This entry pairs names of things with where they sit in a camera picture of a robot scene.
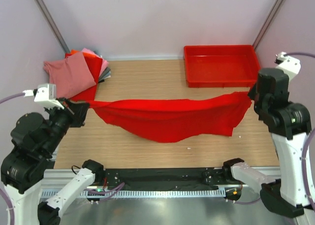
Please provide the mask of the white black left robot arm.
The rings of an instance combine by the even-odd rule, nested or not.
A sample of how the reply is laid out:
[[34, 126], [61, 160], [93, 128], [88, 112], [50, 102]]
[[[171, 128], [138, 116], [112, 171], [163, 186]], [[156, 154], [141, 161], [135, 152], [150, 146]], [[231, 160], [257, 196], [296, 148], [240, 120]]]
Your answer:
[[10, 225], [58, 225], [67, 208], [90, 185], [104, 181], [102, 164], [87, 160], [75, 177], [54, 197], [40, 202], [44, 172], [52, 154], [69, 128], [80, 128], [90, 105], [60, 98], [50, 102], [48, 119], [37, 113], [20, 117], [11, 131], [13, 150], [0, 167], [4, 190], [0, 192], [8, 207]]

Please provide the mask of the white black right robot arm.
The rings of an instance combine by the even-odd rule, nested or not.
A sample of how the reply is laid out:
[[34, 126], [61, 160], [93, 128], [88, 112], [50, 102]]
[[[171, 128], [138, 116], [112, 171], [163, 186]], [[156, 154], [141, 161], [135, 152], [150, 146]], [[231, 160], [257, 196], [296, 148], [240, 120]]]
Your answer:
[[289, 101], [290, 77], [277, 68], [263, 68], [248, 93], [258, 119], [269, 130], [280, 163], [281, 177], [273, 179], [240, 158], [223, 163], [222, 179], [248, 185], [266, 209], [287, 218], [315, 209], [315, 185], [310, 172], [308, 147], [315, 131], [308, 109]]

